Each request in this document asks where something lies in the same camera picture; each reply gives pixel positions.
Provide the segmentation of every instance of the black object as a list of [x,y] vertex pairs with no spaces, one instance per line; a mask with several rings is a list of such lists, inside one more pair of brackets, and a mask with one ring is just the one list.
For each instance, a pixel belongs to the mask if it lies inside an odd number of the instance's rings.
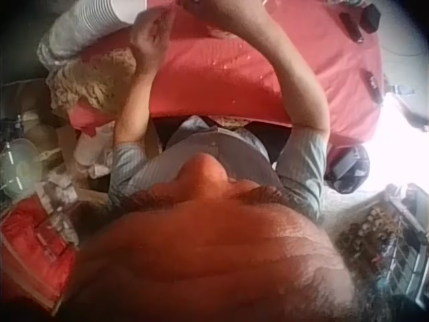
[[381,96],[380,88],[378,87],[377,80],[372,72],[365,71],[363,73],[365,86],[367,87],[369,94],[374,102],[377,104],[383,103],[383,97]]
[[352,41],[357,42],[358,44],[361,44],[363,42],[362,33],[359,30],[359,26],[353,20],[351,15],[345,12],[340,13],[340,19],[344,24],[344,26],[346,27],[347,33],[349,34]]
[[364,8],[361,16],[361,27],[368,34],[378,30],[380,26],[381,13],[375,5],[368,5]]
[[366,149],[363,146],[354,146],[334,148],[331,152],[337,157],[327,169],[324,177],[326,183],[342,195],[355,192],[369,176],[370,163]]

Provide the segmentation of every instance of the red tablecloth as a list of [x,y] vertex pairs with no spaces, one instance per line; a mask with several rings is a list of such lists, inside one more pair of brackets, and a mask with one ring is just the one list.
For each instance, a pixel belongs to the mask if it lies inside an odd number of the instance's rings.
[[[149,6],[171,0],[149,0]],[[370,71],[382,87],[381,56],[376,34],[365,41],[349,39],[339,20],[360,9],[328,6],[325,0],[269,0],[267,10],[284,28],[321,82],[330,105],[331,142],[349,145],[371,139],[380,108],[363,80]],[[88,60],[125,47],[128,30],[102,39],[83,55]],[[222,115],[289,125],[280,86],[266,59],[243,40],[208,35],[204,23],[178,10],[164,67],[153,87],[153,117]]]

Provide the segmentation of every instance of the electronic device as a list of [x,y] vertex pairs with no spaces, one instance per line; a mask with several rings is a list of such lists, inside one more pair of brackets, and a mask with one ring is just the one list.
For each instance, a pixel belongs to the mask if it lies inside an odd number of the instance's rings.
[[372,34],[378,30],[380,26],[381,13],[374,5],[368,5],[363,9],[361,16],[361,27],[368,34]]
[[345,26],[347,33],[349,34],[352,41],[357,42],[358,44],[361,44],[363,42],[362,33],[359,30],[359,26],[353,20],[351,15],[345,12],[340,13],[340,19],[343,25]]

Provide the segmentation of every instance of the stack of paper cups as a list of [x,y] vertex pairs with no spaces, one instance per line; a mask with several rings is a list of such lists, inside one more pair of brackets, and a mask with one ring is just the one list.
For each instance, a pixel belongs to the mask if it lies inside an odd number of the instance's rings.
[[99,38],[132,24],[144,10],[146,0],[79,0],[42,38],[40,62],[55,70]]

